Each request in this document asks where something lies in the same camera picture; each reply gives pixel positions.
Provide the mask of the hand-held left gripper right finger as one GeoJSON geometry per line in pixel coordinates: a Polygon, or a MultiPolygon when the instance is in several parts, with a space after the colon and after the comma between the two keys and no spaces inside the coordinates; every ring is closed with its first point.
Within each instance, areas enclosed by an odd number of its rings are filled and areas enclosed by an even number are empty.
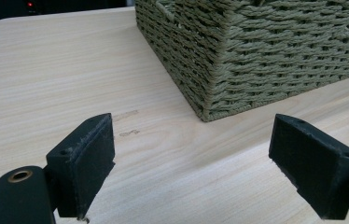
{"type": "Polygon", "coordinates": [[[349,210],[349,147],[308,122],[277,114],[269,157],[322,219],[349,210]]]}

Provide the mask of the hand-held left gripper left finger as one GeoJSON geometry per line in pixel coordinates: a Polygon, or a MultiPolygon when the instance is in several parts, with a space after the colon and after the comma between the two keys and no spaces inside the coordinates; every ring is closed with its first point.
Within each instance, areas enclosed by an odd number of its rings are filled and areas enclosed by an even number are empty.
{"type": "Polygon", "coordinates": [[[55,181],[60,217],[84,218],[114,168],[115,147],[110,113],[83,121],[47,156],[46,171],[55,181]]]}

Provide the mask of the green woven basket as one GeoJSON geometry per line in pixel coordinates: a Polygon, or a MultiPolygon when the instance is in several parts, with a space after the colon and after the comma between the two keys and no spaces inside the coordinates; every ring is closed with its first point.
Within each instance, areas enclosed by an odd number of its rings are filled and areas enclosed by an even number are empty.
{"type": "Polygon", "coordinates": [[[135,0],[135,16],[203,121],[349,78],[349,0],[135,0]]]}

